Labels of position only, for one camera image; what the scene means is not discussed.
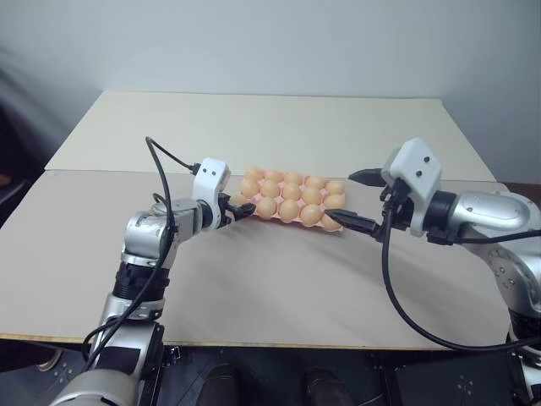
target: white tabletop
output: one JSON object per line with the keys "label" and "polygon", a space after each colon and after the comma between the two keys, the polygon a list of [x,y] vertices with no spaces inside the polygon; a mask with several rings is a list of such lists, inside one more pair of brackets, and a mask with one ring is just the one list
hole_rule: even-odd
{"label": "white tabletop", "polygon": [[[171,175],[175,197],[193,177]],[[239,177],[232,177],[235,192]],[[497,190],[444,182],[444,189]],[[0,337],[80,342],[112,290],[128,219],[154,173],[48,171],[0,230]],[[347,208],[380,218],[379,189],[347,182]],[[248,218],[182,244],[160,322],[169,343],[433,348],[394,311],[379,243]],[[395,231],[391,277],[414,320],[467,344],[500,343],[509,316],[489,268],[461,247]]]}
{"label": "white tabletop", "polygon": [[154,172],[147,135],[189,162],[221,159],[233,174],[258,165],[330,178],[381,167],[404,141],[421,137],[443,179],[495,181],[435,99],[106,91],[46,168]]}
{"label": "white tabletop", "polygon": [[[444,189],[497,190],[438,100],[104,92],[0,230],[0,337],[80,342],[112,289],[127,220],[161,192],[144,137],[179,157],[213,156],[344,178],[381,167],[414,136],[444,167]],[[184,172],[166,162],[168,172]],[[173,195],[192,177],[170,175]],[[236,192],[239,177],[229,190]],[[347,182],[347,207],[380,216],[379,190]],[[393,233],[404,307],[431,332],[499,343],[509,322],[489,268],[460,247]],[[161,322],[169,343],[433,348],[392,308],[380,245],[250,218],[181,246]]]}

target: pink egg tray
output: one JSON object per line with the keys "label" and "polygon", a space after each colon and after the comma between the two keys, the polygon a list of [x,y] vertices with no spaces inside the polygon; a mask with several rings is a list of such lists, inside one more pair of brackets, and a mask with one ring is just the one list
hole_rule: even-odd
{"label": "pink egg tray", "polygon": [[239,194],[232,204],[256,204],[255,215],[265,220],[299,222],[305,227],[323,228],[328,232],[342,230],[325,214],[325,209],[341,209],[346,203],[345,184],[321,176],[304,176],[249,167]]}

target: egg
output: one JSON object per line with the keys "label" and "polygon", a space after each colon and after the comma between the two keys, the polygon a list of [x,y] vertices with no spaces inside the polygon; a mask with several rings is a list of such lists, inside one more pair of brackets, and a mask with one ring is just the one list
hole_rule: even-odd
{"label": "egg", "polygon": [[284,200],[299,200],[301,198],[301,189],[297,184],[286,184],[284,189],[281,190],[281,197]]}
{"label": "egg", "polygon": [[323,200],[323,205],[327,209],[342,209],[346,205],[346,198],[344,195],[328,195]]}
{"label": "egg", "polygon": [[274,180],[276,183],[279,183],[284,179],[284,175],[278,171],[266,171],[265,179]]}
{"label": "egg", "polygon": [[324,214],[323,217],[321,218],[321,222],[323,223],[323,229],[325,231],[336,231],[338,228],[341,227],[340,224],[335,222],[332,218],[330,218],[326,214]]}
{"label": "egg", "polygon": [[313,226],[321,219],[320,207],[318,205],[306,205],[301,210],[300,217],[304,226]]}
{"label": "egg", "polygon": [[247,167],[245,177],[257,182],[263,178],[263,171],[258,167]]}
{"label": "egg", "polygon": [[332,195],[341,195],[346,191],[346,185],[341,180],[330,180],[325,189]]}
{"label": "egg", "polygon": [[287,184],[303,184],[303,175],[295,172],[287,173],[284,176],[284,182]]}
{"label": "egg", "polygon": [[229,199],[229,204],[233,206],[242,206],[249,202],[250,200],[246,199],[242,195],[234,195],[234,196],[231,196],[231,199]]}
{"label": "egg", "polygon": [[266,180],[261,186],[261,194],[264,197],[278,197],[280,195],[280,186],[274,180]]}
{"label": "egg", "polygon": [[283,222],[290,222],[298,216],[299,211],[300,207],[295,200],[284,200],[278,209],[278,214]]}
{"label": "egg", "polygon": [[307,205],[318,205],[321,203],[321,193],[317,188],[306,188],[303,191],[303,200]]}
{"label": "egg", "polygon": [[276,213],[276,201],[270,197],[264,197],[261,199],[256,208],[257,214],[261,218],[271,218],[274,213]]}
{"label": "egg", "polygon": [[250,199],[259,192],[260,186],[255,181],[251,179],[243,179],[243,182],[240,184],[240,193],[242,193],[244,197]]}
{"label": "egg", "polygon": [[326,180],[322,176],[310,176],[306,179],[307,186],[313,186],[317,189],[323,189],[325,187],[325,182]]}

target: black cable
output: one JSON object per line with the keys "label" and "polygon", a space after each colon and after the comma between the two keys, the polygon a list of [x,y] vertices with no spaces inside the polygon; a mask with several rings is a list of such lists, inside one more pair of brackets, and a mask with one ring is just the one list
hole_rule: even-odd
{"label": "black cable", "polygon": [[146,137],[146,139],[150,140],[150,142],[151,142],[158,150],[160,150],[161,152],[163,152],[164,154],[166,154],[167,156],[169,156],[171,159],[173,159],[173,161],[175,161],[175,162],[178,163],[179,165],[182,165],[183,167],[185,167],[186,169],[188,169],[188,170],[190,170],[190,171],[193,171],[193,170],[194,170],[194,165],[188,165],[187,163],[182,162],[180,159],[178,159],[176,156],[174,156],[171,152],[169,152],[168,150],[166,150],[163,146],[161,146],[160,144],[158,144],[157,142],[155,142],[151,137]]}
{"label": "black cable", "polygon": [[164,206],[167,204],[165,198],[162,195],[158,195],[157,193],[152,194],[152,199],[154,199],[156,203],[163,203]]}
{"label": "black cable", "polygon": [[160,150],[166,153],[169,157],[174,159],[174,157],[167,151],[165,151],[160,145],[158,145],[151,137],[145,138],[146,144],[149,147],[150,154],[152,155],[152,159],[154,160],[154,163],[156,164],[156,168],[158,170],[158,173],[160,175],[161,184],[163,185],[163,191],[165,194],[165,204],[166,204],[166,240],[164,242],[164,245],[162,246],[160,255],[156,261],[156,264],[154,266],[154,270],[150,274],[149,278],[147,279],[145,285],[143,285],[143,288],[139,291],[135,299],[132,301],[131,305],[115,320],[114,324],[110,327],[110,329],[107,331],[105,337],[100,341],[100,343],[96,346],[92,354],[89,355],[89,358],[86,360],[85,365],[83,366],[83,370],[81,372],[87,371],[96,361],[97,356],[100,354],[100,352],[105,348],[111,337],[114,335],[115,332],[117,332],[118,328],[124,323],[126,319],[128,319],[129,315],[132,314],[134,310],[136,310],[139,305],[142,302],[142,299],[144,295],[146,294],[146,291],[149,289],[150,285],[154,282],[154,279],[156,278],[156,275],[161,269],[161,266],[163,265],[163,262],[165,261],[167,257],[167,253],[171,249],[172,241],[174,238],[174,234],[176,232],[175,229],[175,220],[174,216],[172,214],[172,203],[171,203],[171,193],[169,191],[169,184],[167,183],[167,177],[163,170],[163,166],[161,165],[160,159],[158,158],[158,155],[156,154],[156,150],[154,149],[154,145]]}
{"label": "black cable", "polygon": [[394,216],[394,211],[392,207],[387,211],[385,217],[385,235],[383,238],[383,247],[381,249],[381,268],[383,272],[383,280],[385,282],[385,289],[389,295],[392,305],[395,307],[395,310],[398,312],[400,317],[416,332],[418,332],[423,337],[432,341],[433,343],[439,344],[443,347],[450,349],[455,349],[456,351],[468,351],[468,352],[494,352],[494,351],[507,351],[515,348],[531,346],[541,343],[541,337],[531,337],[523,340],[517,340],[512,343],[505,344],[496,344],[496,345],[487,345],[487,346],[470,346],[470,345],[461,345],[452,343],[450,341],[444,340],[443,338],[437,337],[434,334],[427,332],[415,321],[413,321],[406,311],[402,308],[398,299],[396,298],[395,291],[391,285],[391,277],[389,275],[389,247],[391,245],[391,230],[392,230],[392,221]]}
{"label": "black cable", "polygon": [[504,241],[513,241],[515,239],[530,239],[531,237],[540,237],[541,230],[530,230],[522,233],[514,233],[493,237],[491,239],[463,239],[458,237],[453,240],[454,244],[496,244]]}
{"label": "black cable", "polygon": [[114,319],[111,319],[109,320],[107,323],[105,324],[102,324],[101,326],[95,328],[94,330],[92,330],[91,332],[89,332],[86,337],[85,337],[85,340],[83,340],[83,344],[81,345],[81,353],[83,354],[83,359],[85,361],[88,361],[88,353],[90,352],[89,351],[86,351],[86,348],[90,345],[90,340],[99,332],[102,332],[103,330],[106,330],[107,328],[109,328],[110,326],[112,326],[114,323],[115,323],[115,320],[116,318]]}

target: black shoe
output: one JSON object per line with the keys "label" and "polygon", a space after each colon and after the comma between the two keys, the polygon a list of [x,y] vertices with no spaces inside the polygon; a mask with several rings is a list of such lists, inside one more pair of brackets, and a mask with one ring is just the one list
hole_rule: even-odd
{"label": "black shoe", "polygon": [[238,406],[237,371],[232,365],[214,368],[206,377],[197,406]]}
{"label": "black shoe", "polygon": [[303,380],[305,406],[355,406],[344,384],[329,370],[311,370]]}

